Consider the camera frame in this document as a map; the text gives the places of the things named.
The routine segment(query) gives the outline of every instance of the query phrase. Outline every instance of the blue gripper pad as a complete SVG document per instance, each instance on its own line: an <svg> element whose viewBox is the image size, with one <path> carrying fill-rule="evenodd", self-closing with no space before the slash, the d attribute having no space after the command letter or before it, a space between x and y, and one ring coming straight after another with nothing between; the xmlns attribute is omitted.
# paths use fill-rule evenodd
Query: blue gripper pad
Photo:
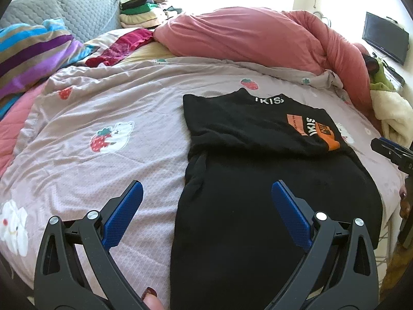
<svg viewBox="0 0 413 310"><path fill-rule="evenodd" d="M294 244L307 253L313 245L311 226L280 182L273 184L271 196Z"/></svg>
<svg viewBox="0 0 413 310"><path fill-rule="evenodd" d="M398 145L397 143L395 143L395 142L393 142L393 141L391 141L391 140L389 140L389 139L386 139L385 137L381 137L380 139L379 139L380 141L383 141L383 142L387 142L387 143L389 143L390 145L393 145L394 147L400 147L400 145Z"/></svg>
<svg viewBox="0 0 413 310"><path fill-rule="evenodd" d="M102 245L106 250L119 244L142 199L143 187L137 182L105 223Z"/></svg>

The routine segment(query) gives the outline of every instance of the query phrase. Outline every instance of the hand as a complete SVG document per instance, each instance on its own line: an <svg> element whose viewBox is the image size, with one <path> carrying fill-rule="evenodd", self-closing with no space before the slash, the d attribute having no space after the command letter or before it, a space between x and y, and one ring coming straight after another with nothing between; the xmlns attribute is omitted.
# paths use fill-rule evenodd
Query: hand
<svg viewBox="0 0 413 310"><path fill-rule="evenodd" d="M157 297L156 291L150 287L147 287L144 293L142 294L143 302L151 310L165 310L161 301Z"/></svg>
<svg viewBox="0 0 413 310"><path fill-rule="evenodd" d="M410 215L411 206L410 206L410 203L406 199L407 190L406 190L406 187L404 185L400 189L399 195L400 195L400 199L401 199L401 201L400 201L400 216L403 219L408 219L408 217Z"/></svg>

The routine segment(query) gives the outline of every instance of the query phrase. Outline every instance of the grey pillow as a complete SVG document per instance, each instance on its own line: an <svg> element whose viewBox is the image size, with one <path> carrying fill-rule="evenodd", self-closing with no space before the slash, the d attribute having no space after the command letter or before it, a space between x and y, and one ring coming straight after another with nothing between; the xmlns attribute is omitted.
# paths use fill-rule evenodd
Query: grey pillow
<svg viewBox="0 0 413 310"><path fill-rule="evenodd" d="M86 42L121 28L119 4L120 0L15 0L1 18L0 28L61 18L77 40Z"/></svg>

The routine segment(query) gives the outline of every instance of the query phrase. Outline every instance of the tv screen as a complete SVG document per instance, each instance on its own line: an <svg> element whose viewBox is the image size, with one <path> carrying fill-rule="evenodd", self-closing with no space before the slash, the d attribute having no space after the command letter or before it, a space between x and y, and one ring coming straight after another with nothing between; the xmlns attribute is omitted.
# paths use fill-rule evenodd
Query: tv screen
<svg viewBox="0 0 413 310"><path fill-rule="evenodd" d="M367 13L363 40L397 63L404 65L409 34L393 22Z"/></svg>

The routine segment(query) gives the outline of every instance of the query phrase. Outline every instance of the metal screw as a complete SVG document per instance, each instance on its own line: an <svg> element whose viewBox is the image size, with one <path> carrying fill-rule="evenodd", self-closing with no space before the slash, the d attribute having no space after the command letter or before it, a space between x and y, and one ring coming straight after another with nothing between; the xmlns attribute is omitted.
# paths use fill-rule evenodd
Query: metal screw
<svg viewBox="0 0 413 310"><path fill-rule="evenodd" d="M356 225L359 225L359 226L363 226L363 225L364 225L363 219L360 219L360 218L356 218L356 220L355 220L354 222L356 223Z"/></svg>
<svg viewBox="0 0 413 310"><path fill-rule="evenodd" d="M55 223L57 223L59 221L59 217L58 216L53 216L49 219L49 223L50 225L54 225Z"/></svg>
<svg viewBox="0 0 413 310"><path fill-rule="evenodd" d="M324 212L317 212L317 214L315 215L315 217L318 220L327 220L327 215Z"/></svg>
<svg viewBox="0 0 413 310"><path fill-rule="evenodd" d="M88 213L88 219L90 220L96 219L98 215L99 215L98 211L90 211Z"/></svg>

